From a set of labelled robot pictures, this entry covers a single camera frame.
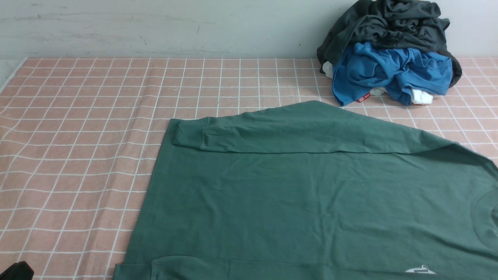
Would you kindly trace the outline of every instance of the pile of clothes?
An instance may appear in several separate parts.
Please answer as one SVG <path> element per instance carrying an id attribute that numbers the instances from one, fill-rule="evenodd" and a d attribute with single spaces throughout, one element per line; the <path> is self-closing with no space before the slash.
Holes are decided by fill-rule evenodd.
<path id="1" fill-rule="evenodd" d="M 359 0 L 330 29 L 317 49 L 320 72 L 345 106 L 387 92 L 404 105 L 430 104 L 462 76 L 447 50 L 436 3 L 418 0 Z"/>

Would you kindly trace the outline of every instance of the clothing label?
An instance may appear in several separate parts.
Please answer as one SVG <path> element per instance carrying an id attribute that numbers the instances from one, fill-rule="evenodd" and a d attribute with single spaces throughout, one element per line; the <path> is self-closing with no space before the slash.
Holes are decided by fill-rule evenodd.
<path id="1" fill-rule="evenodd" d="M 429 270 L 427 266 L 422 266 L 421 268 L 410 269 L 405 272 L 408 273 L 425 273 L 425 274 L 436 274 L 434 271 Z"/>
<path id="2" fill-rule="evenodd" d="M 363 95 L 363 97 L 361 97 L 360 99 L 356 100 L 356 102 L 361 103 L 361 102 L 365 101 L 368 97 L 370 97 L 370 92 L 367 93 L 367 94 L 365 94 L 365 95 Z"/>

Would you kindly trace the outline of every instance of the red label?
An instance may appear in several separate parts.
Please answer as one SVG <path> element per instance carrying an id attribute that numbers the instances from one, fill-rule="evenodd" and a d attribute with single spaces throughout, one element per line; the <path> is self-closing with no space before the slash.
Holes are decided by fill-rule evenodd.
<path id="1" fill-rule="evenodd" d="M 361 97 L 360 99 L 356 100 L 358 103 L 361 103 L 363 101 L 365 101 L 368 97 L 370 97 L 370 92 L 363 95 L 363 97 Z"/>

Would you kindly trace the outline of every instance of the white wall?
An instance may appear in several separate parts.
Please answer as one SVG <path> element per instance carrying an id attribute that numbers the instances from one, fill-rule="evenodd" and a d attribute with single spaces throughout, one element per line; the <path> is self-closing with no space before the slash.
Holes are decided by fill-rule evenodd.
<path id="1" fill-rule="evenodd" d="M 2 0 L 0 59 L 312 57 L 355 0 Z M 498 55 L 498 0 L 437 0 L 455 55 Z"/>

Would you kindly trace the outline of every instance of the blue shirt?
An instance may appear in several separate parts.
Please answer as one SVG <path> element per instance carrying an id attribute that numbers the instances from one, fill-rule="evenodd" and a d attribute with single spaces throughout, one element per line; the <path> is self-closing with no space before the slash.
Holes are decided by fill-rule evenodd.
<path id="1" fill-rule="evenodd" d="M 393 99 L 411 105 L 411 89 L 446 95 L 452 76 L 451 59 L 435 52 L 375 49 L 370 42 L 357 43 L 334 68 L 332 91 L 345 106 L 372 88 L 385 87 Z"/>

